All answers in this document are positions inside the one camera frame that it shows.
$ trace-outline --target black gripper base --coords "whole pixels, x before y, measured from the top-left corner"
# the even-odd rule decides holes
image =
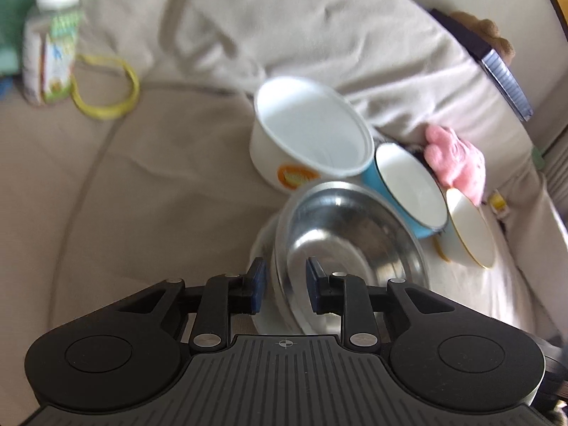
[[[196,355],[161,397],[129,411],[81,415],[46,406],[28,426],[526,426],[549,424],[526,405],[501,413],[440,410],[406,393],[374,354],[333,336],[239,335]]]

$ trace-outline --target blue cup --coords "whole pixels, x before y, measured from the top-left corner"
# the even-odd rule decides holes
[[[363,182],[381,194],[419,239],[441,231],[448,223],[444,194],[428,170],[399,145],[381,144]]]

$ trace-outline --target metal screw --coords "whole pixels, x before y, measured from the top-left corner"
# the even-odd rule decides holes
[[[355,333],[349,338],[351,344],[355,346],[360,346],[362,348],[368,348],[374,346],[379,341],[377,337],[370,333]]]
[[[212,348],[221,342],[221,338],[214,333],[201,333],[193,338],[193,344],[200,348]]]

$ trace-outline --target metal bowl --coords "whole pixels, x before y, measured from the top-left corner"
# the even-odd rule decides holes
[[[312,183],[293,194],[278,221],[271,265],[275,300],[290,330],[339,334],[339,316],[312,312],[306,288],[310,256],[328,274],[358,275],[367,285],[404,278],[428,288],[414,234],[382,196],[353,183]]]

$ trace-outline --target white cup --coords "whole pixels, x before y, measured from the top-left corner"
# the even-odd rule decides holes
[[[481,211],[458,189],[448,189],[450,222],[434,237],[440,257],[468,267],[490,269],[495,262],[495,242]]]
[[[251,160],[281,191],[291,192],[320,177],[358,175],[373,158],[373,138],[365,120],[327,86],[276,77],[257,91],[255,111]]]

